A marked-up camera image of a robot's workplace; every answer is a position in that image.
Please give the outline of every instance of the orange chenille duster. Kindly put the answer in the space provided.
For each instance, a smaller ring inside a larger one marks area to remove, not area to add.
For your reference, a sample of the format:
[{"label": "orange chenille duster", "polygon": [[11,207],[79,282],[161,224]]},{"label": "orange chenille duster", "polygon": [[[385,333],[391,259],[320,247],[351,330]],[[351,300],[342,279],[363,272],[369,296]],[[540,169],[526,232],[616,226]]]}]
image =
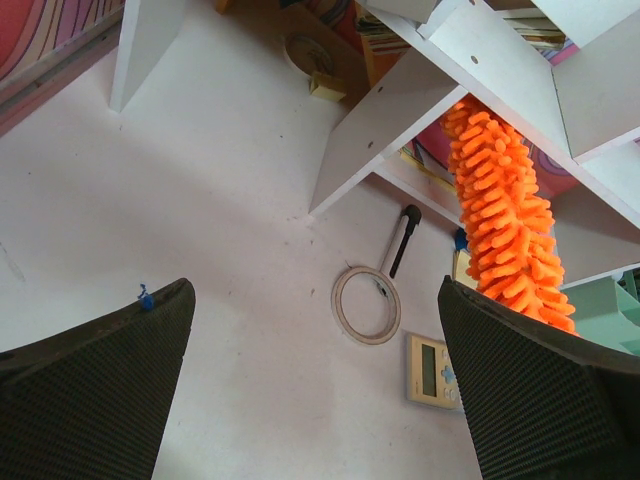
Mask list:
[{"label": "orange chenille duster", "polygon": [[553,218],[522,136],[468,95],[442,119],[478,291],[517,312],[574,333],[575,308],[558,290],[564,269],[549,236]]}]

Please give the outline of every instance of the tape roll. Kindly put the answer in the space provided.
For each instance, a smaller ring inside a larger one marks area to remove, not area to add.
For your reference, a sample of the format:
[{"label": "tape roll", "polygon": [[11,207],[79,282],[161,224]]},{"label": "tape roll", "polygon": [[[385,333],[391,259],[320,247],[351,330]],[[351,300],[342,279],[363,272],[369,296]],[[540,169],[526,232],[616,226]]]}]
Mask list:
[{"label": "tape roll", "polygon": [[[344,309],[342,308],[342,292],[347,282],[356,275],[369,275],[373,278],[373,281],[377,284],[380,292],[386,297],[389,305],[391,306],[392,315],[387,321],[385,328],[374,335],[364,335],[356,329],[354,329],[347,318],[344,315]],[[398,331],[400,326],[400,297],[395,287],[391,283],[391,280],[382,272],[369,267],[354,267],[344,272],[338,281],[333,286],[331,292],[331,307],[333,309],[333,315],[342,324],[344,329],[349,335],[356,339],[360,343],[365,345],[380,345],[391,339]]]}]

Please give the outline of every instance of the colorful patterned wallpaper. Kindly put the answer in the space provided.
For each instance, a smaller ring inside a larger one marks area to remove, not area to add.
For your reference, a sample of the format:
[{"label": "colorful patterned wallpaper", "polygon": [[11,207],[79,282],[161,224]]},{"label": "colorful patterned wallpaper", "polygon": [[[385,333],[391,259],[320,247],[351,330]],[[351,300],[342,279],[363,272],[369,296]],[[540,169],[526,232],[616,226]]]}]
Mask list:
[{"label": "colorful patterned wallpaper", "polygon": [[0,81],[63,48],[124,0],[0,0]]}]

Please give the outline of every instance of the masking tape roll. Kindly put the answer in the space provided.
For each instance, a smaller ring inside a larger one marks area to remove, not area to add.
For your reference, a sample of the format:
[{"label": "masking tape roll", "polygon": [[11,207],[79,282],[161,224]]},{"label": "masking tape roll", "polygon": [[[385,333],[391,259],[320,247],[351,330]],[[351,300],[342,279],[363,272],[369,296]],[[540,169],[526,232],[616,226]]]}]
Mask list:
[{"label": "masking tape roll", "polygon": [[[374,335],[364,335],[356,331],[344,315],[342,308],[342,292],[347,282],[356,275],[369,275],[377,284],[380,292],[386,297],[391,307],[392,315],[385,328]],[[382,272],[369,267],[354,267],[344,272],[333,286],[331,292],[331,307],[333,315],[342,324],[344,329],[357,341],[365,345],[380,345],[391,339],[400,326],[400,297],[391,280]]]}]

